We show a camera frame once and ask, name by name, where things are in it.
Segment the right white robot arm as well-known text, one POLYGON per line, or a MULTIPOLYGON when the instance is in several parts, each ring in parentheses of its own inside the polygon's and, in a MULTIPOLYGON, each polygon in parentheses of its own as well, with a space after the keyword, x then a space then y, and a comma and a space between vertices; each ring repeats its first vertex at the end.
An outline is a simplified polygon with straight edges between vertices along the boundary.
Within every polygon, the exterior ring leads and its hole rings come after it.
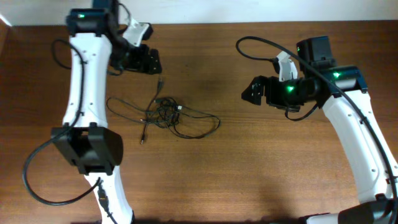
POLYGON ((276 75, 258 76, 241 98, 296 113, 313 102, 334 127, 354 176, 359 203, 338 213, 300 217, 299 223, 396 223, 397 162, 375 119, 358 67, 339 66, 327 36, 301 40, 271 59, 276 75))

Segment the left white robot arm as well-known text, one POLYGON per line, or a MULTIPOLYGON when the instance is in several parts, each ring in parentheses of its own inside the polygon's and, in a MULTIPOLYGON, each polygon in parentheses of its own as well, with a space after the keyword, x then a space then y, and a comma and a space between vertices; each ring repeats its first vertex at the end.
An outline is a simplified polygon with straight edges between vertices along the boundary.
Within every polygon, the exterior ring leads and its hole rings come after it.
POLYGON ((72 9, 66 17, 72 53, 71 84, 62 127, 53 128, 54 142, 64 158, 85 176, 94 192, 102 223, 134 223, 121 181, 122 137, 108 129, 106 79, 108 68, 160 74, 159 52, 144 41, 153 29, 136 22, 120 28, 119 1, 93 1, 89 8, 72 9))

